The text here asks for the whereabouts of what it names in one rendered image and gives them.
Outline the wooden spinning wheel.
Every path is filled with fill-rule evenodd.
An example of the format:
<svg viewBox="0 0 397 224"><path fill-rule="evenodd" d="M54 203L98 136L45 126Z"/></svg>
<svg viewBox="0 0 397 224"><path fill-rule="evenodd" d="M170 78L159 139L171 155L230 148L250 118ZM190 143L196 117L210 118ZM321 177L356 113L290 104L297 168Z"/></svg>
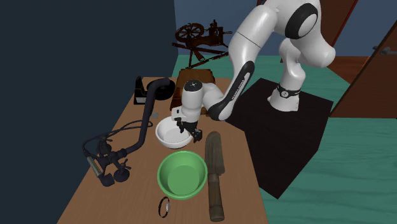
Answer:
<svg viewBox="0 0 397 224"><path fill-rule="evenodd" d="M223 27L218 26L215 19L207 29L199 23L188 23L176 31L175 39L177 43L172 43L172 46L190 51L189 62L186 68L192 69L210 60L228 56L227 51L201 47L201 45L205 45L208 47L224 46L228 48L223 39L225 34L232 34L232 31L224 31Z"/></svg>

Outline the large dark knife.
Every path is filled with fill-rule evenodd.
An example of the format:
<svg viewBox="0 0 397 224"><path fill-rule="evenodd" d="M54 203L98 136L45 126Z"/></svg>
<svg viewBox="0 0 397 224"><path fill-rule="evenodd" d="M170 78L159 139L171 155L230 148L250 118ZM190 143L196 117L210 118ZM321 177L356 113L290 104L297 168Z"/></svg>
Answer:
<svg viewBox="0 0 397 224"><path fill-rule="evenodd" d="M207 165L209 217L212 222L225 219L221 199L219 177L225 172L223 161L221 135L213 131L208 134L205 141L205 162Z"/></svg>

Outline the green bowl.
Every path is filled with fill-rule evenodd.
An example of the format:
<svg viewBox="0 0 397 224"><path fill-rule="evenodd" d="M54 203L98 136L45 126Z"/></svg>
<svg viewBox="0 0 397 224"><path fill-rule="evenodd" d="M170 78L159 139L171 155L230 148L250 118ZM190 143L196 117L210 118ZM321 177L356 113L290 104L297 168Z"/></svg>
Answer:
<svg viewBox="0 0 397 224"><path fill-rule="evenodd" d="M157 170L157 181L166 196L187 200L203 189L207 174L207 165L200 155L182 150L162 160Z"/></svg>

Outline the black wristwatch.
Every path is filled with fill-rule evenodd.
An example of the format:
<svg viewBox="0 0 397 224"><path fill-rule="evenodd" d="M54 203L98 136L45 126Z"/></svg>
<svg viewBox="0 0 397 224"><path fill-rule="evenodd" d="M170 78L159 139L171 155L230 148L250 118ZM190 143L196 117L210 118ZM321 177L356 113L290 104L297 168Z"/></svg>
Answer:
<svg viewBox="0 0 397 224"><path fill-rule="evenodd" d="M171 202L167 196L162 197L158 205L158 215L161 218L167 217L171 209Z"/></svg>

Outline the brown wooden box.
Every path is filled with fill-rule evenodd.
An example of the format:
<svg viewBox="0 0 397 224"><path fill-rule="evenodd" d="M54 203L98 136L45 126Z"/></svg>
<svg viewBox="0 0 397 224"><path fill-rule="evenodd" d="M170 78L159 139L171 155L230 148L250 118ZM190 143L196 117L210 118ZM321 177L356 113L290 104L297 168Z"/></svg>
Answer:
<svg viewBox="0 0 397 224"><path fill-rule="evenodd" d="M190 80L199 80L202 83L216 83L210 69L182 69L179 72L174 94L172 96L170 110L181 106L181 96L185 83Z"/></svg>

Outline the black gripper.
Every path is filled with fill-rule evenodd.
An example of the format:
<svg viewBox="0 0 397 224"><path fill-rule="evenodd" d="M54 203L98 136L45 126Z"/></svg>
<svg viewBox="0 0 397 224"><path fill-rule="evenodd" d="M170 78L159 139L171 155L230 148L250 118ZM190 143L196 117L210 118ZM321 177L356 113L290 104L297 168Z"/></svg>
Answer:
<svg viewBox="0 0 397 224"><path fill-rule="evenodd" d="M187 130L193 137L194 143L202 139L202 131L197 129L198 122L183 122L180 118L177 118L176 121L180 133L183 133L184 130Z"/></svg>

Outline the white bowl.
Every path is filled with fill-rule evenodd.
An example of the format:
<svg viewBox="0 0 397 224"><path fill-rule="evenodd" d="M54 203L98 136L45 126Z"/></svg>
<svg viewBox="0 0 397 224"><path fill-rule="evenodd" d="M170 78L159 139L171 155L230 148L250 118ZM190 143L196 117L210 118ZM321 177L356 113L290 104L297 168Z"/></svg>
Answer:
<svg viewBox="0 0 397 224"><path fill-rule="evenodd" d="M160 143L170 149L183 148L193 139L187 130L180 133L177 121L174 121L170 116L158 123L155 134Z"/></svg>

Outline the black robot stand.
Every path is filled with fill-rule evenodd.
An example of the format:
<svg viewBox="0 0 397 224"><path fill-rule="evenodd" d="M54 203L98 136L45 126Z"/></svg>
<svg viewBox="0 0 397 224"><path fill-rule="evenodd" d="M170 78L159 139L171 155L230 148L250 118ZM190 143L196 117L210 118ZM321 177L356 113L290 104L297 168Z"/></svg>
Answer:
<svg viewBox="0 0 397 224"><path fill-rule="evenodd" d="M278 199L318 151L333 103L302 92L298 111L278 111L267 101L276 86L257 80L227 122L246 135L259 187Z"/></svg>

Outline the black tape dispenser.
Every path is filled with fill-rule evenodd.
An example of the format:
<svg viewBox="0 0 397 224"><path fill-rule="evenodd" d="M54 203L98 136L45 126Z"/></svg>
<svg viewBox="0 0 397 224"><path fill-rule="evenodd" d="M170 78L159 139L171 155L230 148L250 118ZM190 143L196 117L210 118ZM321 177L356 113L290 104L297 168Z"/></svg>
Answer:
<svg viewBox="0 0 397 224"><path fill-rule="evenodd" d="M140 76L136 78L136 85L134 90L134 104L145 104L147 91L144 89L143 81Z"/></svg>

